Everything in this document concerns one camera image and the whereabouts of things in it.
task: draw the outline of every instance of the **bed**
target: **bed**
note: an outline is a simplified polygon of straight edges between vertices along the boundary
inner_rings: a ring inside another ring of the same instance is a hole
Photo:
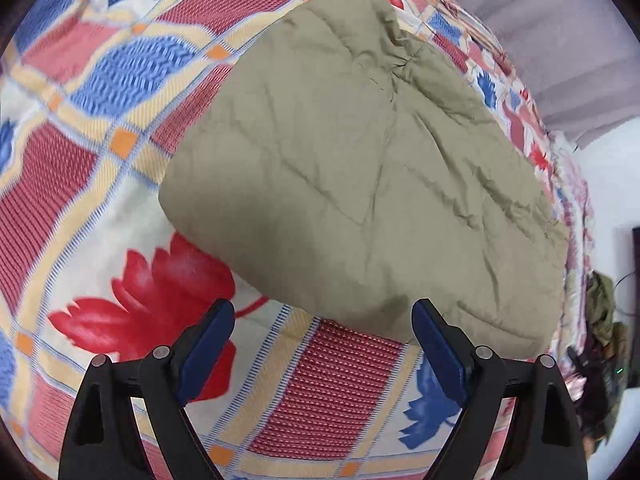
[[[458,410],[416,347],[269,300],[177,234],[158,203],[185,129],[252,40],[305,1],[38,0],[8,43],[0,416],[42,474],[57,476],[92,356],[140,358],[220,296],[236,306],[236,328],[187,412],[226,478],[420,479],[442,448]],[[546,131],[500,43],[455,1],[389,2],[402,28],[459,68],[570,229],[549,352],[576,399],[582,380],[566,347],[584,345],[593,217],[572,148]],[[168,479],[145,407],[133,403],[154,474]],[[512,409],[506,399],[478,479],[492,474]]]

